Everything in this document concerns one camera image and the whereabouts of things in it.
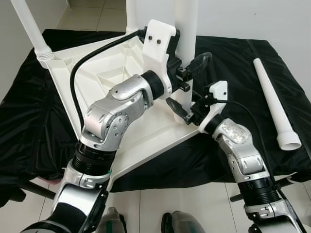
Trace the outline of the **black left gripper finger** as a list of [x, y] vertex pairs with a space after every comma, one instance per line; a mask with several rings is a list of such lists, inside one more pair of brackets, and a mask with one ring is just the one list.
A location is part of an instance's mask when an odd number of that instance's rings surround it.
[[207, 79], [213, 54], [204, 52], [194, 58], [187, 66], [187, 80]]

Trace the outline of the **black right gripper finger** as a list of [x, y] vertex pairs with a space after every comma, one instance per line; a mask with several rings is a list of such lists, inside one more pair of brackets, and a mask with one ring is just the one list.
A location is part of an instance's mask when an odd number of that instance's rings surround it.
[[191, 120], [191, 113], [188, 113], [179, 102], [172, 98], [167, 98], [166, 103], [171, 108], [171, 110], [183, 121]]

